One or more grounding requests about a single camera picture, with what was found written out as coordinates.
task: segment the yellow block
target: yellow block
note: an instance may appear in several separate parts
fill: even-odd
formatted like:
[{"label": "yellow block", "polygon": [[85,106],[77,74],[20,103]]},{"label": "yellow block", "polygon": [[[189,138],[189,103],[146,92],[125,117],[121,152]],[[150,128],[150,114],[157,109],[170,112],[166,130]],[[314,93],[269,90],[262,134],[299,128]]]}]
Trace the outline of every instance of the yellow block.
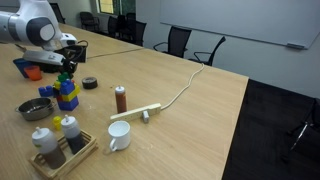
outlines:
[{"label": "yellow block", "polygon": [[55,81],[54,84],[53,84],[53,86],[54,86],[55,89],[60,90],[61,82]]},{"label": "yellow block", "polygon": [[57,131],[60,131],[61,130],[61,120],[62,118],[60,116],[55,116],[52,120],[52,123],[54,125],[54,128],[57,130]]},{"label": "yellow block", "polygon": [[68,95],[62,95],[62,100],[66,102],[70,102],[79,93],[80,93],[80,87],[77,84],[74,84],[74,90]]}]

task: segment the toy blocks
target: toy blocks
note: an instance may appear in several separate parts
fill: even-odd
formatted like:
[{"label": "toy blocks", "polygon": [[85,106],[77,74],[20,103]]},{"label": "toy blocks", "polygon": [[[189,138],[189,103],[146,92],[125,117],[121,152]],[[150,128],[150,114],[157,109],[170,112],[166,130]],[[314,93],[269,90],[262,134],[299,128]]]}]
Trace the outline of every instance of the toy blocks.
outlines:
[{"label": "toy blocks", "polygon": [[53,94],[60,110],[73,111],[79,105],[77,97],[79,93],[80,87],[71,81],[67,74],[58,76],[58,80],[54,83]]},{"label": "toy blocks", "polygon": [[39,91],[39,94],[41,97],[53,96],[53,87],[52,86],[39,87],[38,91]]}]

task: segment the white bottle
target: white bottle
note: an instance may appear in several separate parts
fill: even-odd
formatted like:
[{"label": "white bottle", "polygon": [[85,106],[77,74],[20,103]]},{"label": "white bottle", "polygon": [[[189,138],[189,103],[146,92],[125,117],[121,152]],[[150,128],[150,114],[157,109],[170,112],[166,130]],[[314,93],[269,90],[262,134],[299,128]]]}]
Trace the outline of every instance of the white bottle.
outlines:
[{"label": "white bottle", "polygon": [[65,138],[67,139],[72,154],[76,154],[85,146],[76,118],[66,115],[61,121],[61,128]]},{"label": "white bottle", "polygon": [[57,169],[66,162],[57,139],[48,128],[36,128],[32,133],[32,142],[51,169]]}]

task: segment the whiteboard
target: whiteboard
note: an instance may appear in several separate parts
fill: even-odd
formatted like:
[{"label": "whiteboard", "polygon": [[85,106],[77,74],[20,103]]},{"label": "whiteboard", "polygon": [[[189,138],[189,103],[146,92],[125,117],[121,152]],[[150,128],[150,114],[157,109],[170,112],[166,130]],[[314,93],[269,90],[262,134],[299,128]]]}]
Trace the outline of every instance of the whiteboard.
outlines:
[{"label": "whiteboard", "polygon": [[320,0],[161,0],[160,22],[308,49]]}]

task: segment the metal bowl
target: metal bowl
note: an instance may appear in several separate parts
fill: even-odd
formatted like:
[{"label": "metal bowl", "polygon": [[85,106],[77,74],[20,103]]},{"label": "metal bowl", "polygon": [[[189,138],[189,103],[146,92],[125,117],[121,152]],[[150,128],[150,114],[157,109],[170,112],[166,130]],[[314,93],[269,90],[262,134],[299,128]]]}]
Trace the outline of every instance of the metal bowl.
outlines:
[{"label": "metal bowl", "polygon": [[35,98],[24,102],[16,111],[27,121],[45,118],[53,113],[54,103],[49,98]]}]

